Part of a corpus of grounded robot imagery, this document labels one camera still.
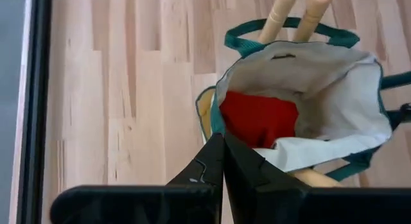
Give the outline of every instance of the gray surface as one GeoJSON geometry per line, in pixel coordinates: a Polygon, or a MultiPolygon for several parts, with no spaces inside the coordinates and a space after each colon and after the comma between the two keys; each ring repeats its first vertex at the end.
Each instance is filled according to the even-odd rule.
{"type": "Polygon", "coordinates": [[[8,223],[24,0],[0,0],[0,223],[8,223]]]}

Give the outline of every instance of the canvas bag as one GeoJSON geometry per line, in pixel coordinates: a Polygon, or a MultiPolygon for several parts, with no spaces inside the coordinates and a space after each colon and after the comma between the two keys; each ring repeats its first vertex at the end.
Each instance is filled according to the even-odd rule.
{"type": "MultiPolygon", "coordinates": [[[[284,27],[296,28],[299,21],[287,18],[284,27]]],[[[409,104],[386,111],[380,90],[409,84],[411,74],[383,78],[374,55],[350,49],[359,41],[354,33],[323,24],[315,32],[328,36],[328,43],[263,45],[239,38],[264,23],[250,21],[227,32],[225,45],[241,58],[196,100],[205,141],[212,133],[225,133],[219,106],[228,90],[275,97],[294,102],[299,117],[296,137],[277,139],[274,149],[255,149],[267,161],[287,172],[344,158],[348,165],[328,173],[336,180],[367,169],[393,129],[410,120],[409,104]]]]}

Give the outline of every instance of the yellow fabric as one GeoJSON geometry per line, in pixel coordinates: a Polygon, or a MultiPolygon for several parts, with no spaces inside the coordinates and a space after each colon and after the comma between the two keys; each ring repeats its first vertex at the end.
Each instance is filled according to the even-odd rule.
{"type": "Polygon", "coordinates": [[[214,93],[215,89],[208,89],[196,101],[199,119],[206,140],[211,137],[211,99],[214,93]]]}

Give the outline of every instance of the wooden stick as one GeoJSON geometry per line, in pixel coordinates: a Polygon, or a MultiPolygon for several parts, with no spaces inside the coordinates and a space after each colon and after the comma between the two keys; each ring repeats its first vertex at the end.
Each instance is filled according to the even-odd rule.
{"type": "Polygon", "coordinates": [[[307,42],[313,35],[331,0],[308,0],[307,9],[295,32],[294,42],[307,42]]]}
{"type": "Polygon", "coordinates": [[[342,187],[336,180],[313,169],[299,169],[291,172],[291,175],[312,187],[342,187]]]}
{"type": "Polygon", "coordinates": [[[280,29],[291,11],[296,0],[275,0],[270,15],[258,38],[258,42],[267,44],[277,37],[280,29]]]}

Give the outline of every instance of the wooden floor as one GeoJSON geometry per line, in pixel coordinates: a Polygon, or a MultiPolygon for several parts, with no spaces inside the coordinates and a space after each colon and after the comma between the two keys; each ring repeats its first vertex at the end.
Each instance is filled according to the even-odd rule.
{"type": "MultiPolygon", "coordinates": [[[[297,1],[292,16],[303,14],[305,1],[297,1]]],[[[402,73],[411,70],[410,1],[333,0],[322,22],[356,32],[356,48],[378,56],[385,74],[402,73]]],[[[45,210],[76,185],[173,178],[202,147],[195,98],[239,57],[223,46],[225,32],[266,17],[272,3],[53,0],[45,210]]],[[[279,39],[292,34],[283,30],[279,39]]],[[[404,87],[383,99],[396,108],[411,101],[410,93],[404,87]]],[[[410,187],[410,170],[411,126],[404,125],[371,169],[344,183],[410,187]]],[[[228,212],[223,222],[231,222],[228,212]]]]}

